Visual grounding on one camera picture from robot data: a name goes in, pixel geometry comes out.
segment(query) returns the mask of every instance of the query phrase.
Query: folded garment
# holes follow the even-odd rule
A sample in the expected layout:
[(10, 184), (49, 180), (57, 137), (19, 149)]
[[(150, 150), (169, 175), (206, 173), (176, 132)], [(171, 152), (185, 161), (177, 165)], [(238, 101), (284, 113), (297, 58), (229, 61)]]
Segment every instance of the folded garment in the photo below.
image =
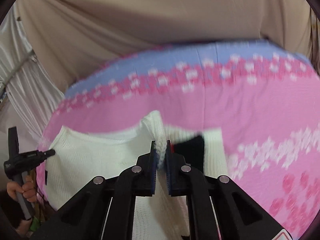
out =
[[(179, 128), (164, 128), (158, 111), (144, 117), (137, 127), (113, 134), (94, 136), (62, 127), (51, 145), (56, 155), (46, 163), (48, 200), (58, 209), (93, 177), (118, 176), (135, 165), (138, 156), (150, 151), (153, 140), (161, 163), (167, 139), (178, 143), (197, 134)], [(211, 176), (227, 174), (220, 129), (203, 132), (203, 138), (204, 173)], [(136, 198), (132, 239), (181, 240), (181, 236), (189, 235), (185, 197), (171, 198), (167, 192), (165, 172), (159, 169), (155, 195)]]

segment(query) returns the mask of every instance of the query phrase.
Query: hand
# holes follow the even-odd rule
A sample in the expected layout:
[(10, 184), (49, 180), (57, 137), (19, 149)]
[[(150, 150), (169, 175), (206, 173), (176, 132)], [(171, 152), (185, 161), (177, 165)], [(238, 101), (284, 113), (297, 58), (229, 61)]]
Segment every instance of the hand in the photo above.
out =
[(18, 201), (16, 192), (19, 192), (26, 198), (29, 202), (37, 202), (36, 190), (33, 186), (32, 178), (30, 176), (26, 176), (26, 183), (21, 187), (17, 182), (10, 181), (7, 184), (7, 192), (8, 195)]

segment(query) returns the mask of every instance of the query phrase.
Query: white sweater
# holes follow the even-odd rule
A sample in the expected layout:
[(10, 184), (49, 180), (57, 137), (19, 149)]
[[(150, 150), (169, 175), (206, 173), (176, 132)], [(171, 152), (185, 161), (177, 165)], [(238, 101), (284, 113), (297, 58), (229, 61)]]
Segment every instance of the white sweater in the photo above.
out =
[[(62, 127), (51, 145), (56, 155), (46, 162), (46, 191), (50, 204), (59, 209), (93, 177), (118, 176), (136, 164), (138, 156), (150, 152), (156, 141), (159, 169), (153, 197), (137, 197), (134, 214), (134, 240), (181, 240), (188, 236), (188, 209), (185, 197), (168, 195), (165, 172), (166, 140), (178, 143), (192, 138), (196, 132), (163, 126), (160, 113), (153, 111), (136, 127), (125, 131), (88, 135)], [(227, 175), (220, 129), (202, 132), (205, 141), (204, 174)]]

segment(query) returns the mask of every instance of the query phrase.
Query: white label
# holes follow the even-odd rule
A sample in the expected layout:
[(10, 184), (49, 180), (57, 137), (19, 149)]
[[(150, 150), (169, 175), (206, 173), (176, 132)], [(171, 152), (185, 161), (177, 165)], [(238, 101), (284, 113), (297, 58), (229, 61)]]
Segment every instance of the white label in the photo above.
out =
[(285, 229), (282, 229), (272, 240), (292, 240), (292, 238)]

